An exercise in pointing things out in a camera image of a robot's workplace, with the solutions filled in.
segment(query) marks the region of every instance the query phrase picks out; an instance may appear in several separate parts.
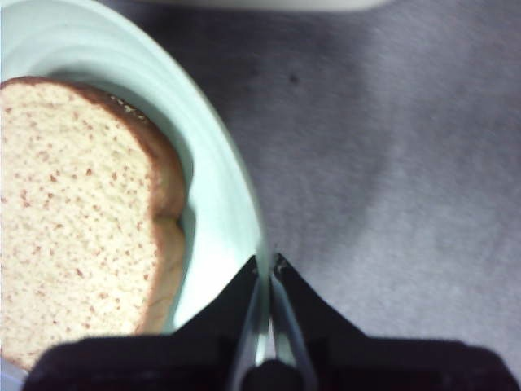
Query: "bread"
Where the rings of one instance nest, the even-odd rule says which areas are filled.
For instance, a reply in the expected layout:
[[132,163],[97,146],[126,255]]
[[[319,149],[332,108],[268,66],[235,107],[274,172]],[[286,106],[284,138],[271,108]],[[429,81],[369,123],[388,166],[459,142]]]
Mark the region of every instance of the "bread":
[[171,144],[89,86],[11,79],[2,105],[2,356],[29,369],[85,336],[159,332],[182,276]]

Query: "white plate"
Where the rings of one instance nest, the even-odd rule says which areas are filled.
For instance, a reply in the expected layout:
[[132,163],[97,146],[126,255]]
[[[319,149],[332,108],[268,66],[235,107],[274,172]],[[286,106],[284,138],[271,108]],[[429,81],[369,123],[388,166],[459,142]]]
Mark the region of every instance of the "white plate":
[[267,260],[243,162],[194,82],[143,31],[90,0],[2,0],[2,81],[31,75],[84,81],[144,111],[179,152],[186,277],[165,331],[204,308],[253,254]]

